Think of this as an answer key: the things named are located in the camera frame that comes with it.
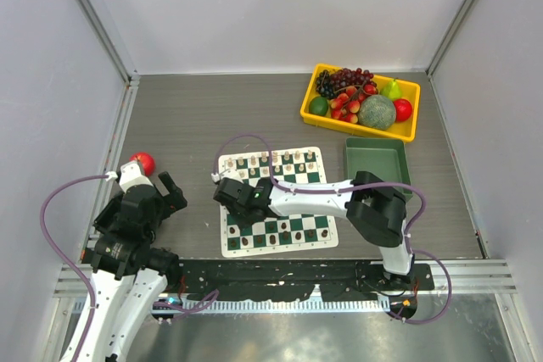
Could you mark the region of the red apple in bin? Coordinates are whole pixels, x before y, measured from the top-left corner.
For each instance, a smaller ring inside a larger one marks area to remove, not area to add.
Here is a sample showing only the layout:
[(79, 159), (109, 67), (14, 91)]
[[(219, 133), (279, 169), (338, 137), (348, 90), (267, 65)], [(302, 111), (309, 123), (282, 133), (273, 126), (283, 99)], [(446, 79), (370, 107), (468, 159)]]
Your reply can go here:
[(394, 101), (395, 106), (395, 122), (402, 123), (409, 120), (413, 113), (413, 107), (409, 100), (405, 98), (399, 98)]

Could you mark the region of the red cherry bunch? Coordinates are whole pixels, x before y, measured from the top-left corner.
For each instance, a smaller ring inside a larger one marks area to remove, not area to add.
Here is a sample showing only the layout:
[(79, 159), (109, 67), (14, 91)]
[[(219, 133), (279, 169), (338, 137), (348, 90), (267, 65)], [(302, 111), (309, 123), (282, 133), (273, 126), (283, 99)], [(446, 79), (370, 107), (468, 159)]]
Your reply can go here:
[(370, 96), (377, 95), (376, 86), (347, 86), (336, 98), (329, 102), (330, 116), (333, 120), (341, 120), (350, 124), (358, 124), (358, 112), (361, 104)]

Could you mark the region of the yellow plastic fruit bin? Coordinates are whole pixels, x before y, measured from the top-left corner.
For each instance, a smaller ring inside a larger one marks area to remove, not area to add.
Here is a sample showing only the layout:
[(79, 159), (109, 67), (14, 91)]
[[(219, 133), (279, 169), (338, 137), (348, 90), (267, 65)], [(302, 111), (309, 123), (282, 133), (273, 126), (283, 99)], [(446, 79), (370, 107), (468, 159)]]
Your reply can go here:
[(420, 97), (415, 82), (318, 64), (299, 112), (309, 125), (413, 142)]

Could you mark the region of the red apple on table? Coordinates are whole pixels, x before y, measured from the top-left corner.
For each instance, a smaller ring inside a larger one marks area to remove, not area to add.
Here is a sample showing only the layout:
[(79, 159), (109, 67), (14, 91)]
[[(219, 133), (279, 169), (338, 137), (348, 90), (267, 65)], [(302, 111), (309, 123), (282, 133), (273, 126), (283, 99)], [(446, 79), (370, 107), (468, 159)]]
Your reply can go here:
[(137, 161), (142, 167), (146, 176), (151, 176), (155, 171), (155, 161), (151, 154), (146, 152), (134, 153), (130, 157), (131, 161)]

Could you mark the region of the green netted melon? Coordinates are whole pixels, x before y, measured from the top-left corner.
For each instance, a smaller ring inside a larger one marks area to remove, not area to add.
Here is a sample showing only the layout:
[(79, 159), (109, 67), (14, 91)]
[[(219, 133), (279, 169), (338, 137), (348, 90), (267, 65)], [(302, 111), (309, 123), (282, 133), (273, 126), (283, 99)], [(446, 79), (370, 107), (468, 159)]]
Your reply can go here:
[(395, 123), (396, 109), (387, 97), (373, 95), (361, 104), (358, 120), (365, 127), (386, 131)]

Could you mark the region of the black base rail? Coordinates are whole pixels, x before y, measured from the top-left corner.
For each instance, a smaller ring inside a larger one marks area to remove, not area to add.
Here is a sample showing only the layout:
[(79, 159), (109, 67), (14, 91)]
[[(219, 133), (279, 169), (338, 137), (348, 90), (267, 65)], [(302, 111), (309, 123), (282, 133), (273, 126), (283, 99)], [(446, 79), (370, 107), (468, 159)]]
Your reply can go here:
[(326, 302), (369, 299), (372, 293), (407, 294), (435, 289), (427, 264), (415, 264), (407, 276), (393, 276), (369, 260), (202, 260), (163, 257), (149, 269), (166, 277), (168, 289), (189, 300), (217, 291), (219, 301), (305, 301), (315, 288)]

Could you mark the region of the green white chess board mat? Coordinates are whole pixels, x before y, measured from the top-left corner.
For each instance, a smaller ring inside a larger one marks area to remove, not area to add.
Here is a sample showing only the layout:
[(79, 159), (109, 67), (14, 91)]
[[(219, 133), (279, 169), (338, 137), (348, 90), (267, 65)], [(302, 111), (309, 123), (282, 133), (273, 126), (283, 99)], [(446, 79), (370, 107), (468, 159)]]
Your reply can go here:
[[(243, 183), (255, 187), (262, 177), (274, 175), (280, 181), (325, 183), (326, 173), (318, 147), (223, 154), (218, 170), (236, 170)], [(273, 253), (335, 248), (339, 236), (335, 219), (321, 214), (293, 214), (267, 218), (247, 228), (239, 228), (224, 206), (220, 207), (221, 254), (240, 258)]]

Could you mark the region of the green plastic tray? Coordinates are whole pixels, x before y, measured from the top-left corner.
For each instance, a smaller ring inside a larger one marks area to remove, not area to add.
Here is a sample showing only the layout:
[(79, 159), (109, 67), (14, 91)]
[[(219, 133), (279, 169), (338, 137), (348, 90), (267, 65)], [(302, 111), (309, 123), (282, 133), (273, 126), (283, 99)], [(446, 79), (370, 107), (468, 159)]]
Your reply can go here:
[(411, 184), (405, 144), (398, 139), (348, 137), (344, 177), (353, 179), (359, 170), (372, 172), (383, 181)]

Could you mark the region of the black grape bunch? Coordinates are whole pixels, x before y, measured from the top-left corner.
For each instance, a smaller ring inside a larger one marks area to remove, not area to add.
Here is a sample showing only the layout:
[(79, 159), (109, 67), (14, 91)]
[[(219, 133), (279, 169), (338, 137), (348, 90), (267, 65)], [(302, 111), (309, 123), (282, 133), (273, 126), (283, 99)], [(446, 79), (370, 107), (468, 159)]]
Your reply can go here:
[(316, 92), (328, 100), (334, 98), (335, 91), (332, 74), (329, 70), (323, 70), (316, 78)]

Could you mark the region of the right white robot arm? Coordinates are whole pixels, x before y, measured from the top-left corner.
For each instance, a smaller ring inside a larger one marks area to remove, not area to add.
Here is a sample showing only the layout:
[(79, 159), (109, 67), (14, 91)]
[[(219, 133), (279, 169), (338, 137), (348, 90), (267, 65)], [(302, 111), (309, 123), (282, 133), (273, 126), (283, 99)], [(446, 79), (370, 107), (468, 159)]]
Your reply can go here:
[(252, 187), (235, 170), (211, 174), (213, 199), (223, 205), (242, 228), (268, 218), (310, 214), (349, 221), (383, 258), (383, 278), (394, 289), (411, 283), (415, 272), (408, 248), (406, 198), (395, 183), (359, 171), (352, 180), (299, 184), (263, 177)]

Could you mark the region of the aluminium frame rail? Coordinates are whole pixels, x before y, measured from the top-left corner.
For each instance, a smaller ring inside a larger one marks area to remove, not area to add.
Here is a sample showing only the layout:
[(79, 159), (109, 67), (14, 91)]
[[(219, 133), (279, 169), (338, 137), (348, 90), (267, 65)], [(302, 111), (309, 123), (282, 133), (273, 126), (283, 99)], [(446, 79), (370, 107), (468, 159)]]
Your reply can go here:
[[(421, 259), (416, 264), (427, 264), (431, 269), (435, 289), (423, 291), (414, 289), (407, 294), (393, 292), (372, 293), (369, 299), (339, 300), (326, 302), (317, 287), (305, 301), (294, 302), (240, 302), (219, 301), (205, 308), (207, 314), (287, 314), (287, 313), (332, 313), (332, 312), (402, 312), (413, 315), (422, 306), (424, 295), (435, 295), (442, 300), (459, 295), (515, 293), (516, 285), (511, 271), (503, 260), (495, 259), (457, 259), (436, 262)], [(167, 290), (159, 295), (156, 314), (174, 314), (171, 307), (180, 304), (194, 307), (200, 300), (189, 300), (181, 293)]]

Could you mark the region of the green yellow pear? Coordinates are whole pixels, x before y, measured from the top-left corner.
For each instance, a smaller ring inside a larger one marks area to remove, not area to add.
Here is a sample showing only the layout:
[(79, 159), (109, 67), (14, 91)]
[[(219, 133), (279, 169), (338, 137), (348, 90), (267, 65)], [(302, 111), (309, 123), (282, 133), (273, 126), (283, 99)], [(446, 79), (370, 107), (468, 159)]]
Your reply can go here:
[(394, 102), (403, 97), (402, 90), (400, 89), (400, 83), (396, 78), (390, 80), (381, 90), (380, 94), (390, 101)]

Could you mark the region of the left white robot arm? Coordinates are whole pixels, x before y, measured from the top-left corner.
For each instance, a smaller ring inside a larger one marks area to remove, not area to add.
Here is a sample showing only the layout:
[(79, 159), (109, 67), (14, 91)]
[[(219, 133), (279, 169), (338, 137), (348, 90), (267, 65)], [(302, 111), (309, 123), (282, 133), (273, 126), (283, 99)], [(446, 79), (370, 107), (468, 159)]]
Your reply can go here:
[(159, 179), (119, 172), (116, 193), (94, 221), (90, 291), (63, 361), (124, 361), (153, 302), (182, 279), (177, 254), (153, 247), (163, 220), (188, 205), (168, 172)]

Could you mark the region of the dark red grape bunch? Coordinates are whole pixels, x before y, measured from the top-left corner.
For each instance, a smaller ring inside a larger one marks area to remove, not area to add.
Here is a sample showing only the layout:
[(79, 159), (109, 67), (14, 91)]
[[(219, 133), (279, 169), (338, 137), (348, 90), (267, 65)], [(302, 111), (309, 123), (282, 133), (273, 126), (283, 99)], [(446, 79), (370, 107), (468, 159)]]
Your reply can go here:
[(357, 68), (355, 70), (348, 68), (336, 70), (329, 78), (334, 90), (346, 88), (347, 86), (377, 85), (374, 80), (374, 74), (371, 71), (363, 70), (362, 68)]

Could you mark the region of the green lime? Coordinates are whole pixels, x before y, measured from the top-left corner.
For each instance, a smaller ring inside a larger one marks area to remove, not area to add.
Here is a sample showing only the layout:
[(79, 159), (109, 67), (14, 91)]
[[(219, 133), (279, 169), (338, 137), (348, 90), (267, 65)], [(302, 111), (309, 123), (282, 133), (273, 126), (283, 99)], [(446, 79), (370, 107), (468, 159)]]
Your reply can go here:
[(314, 97), (309, 103), (308, 112), (318, 116), (326, 116), (328, 109), (329, 104), (325, 97)]

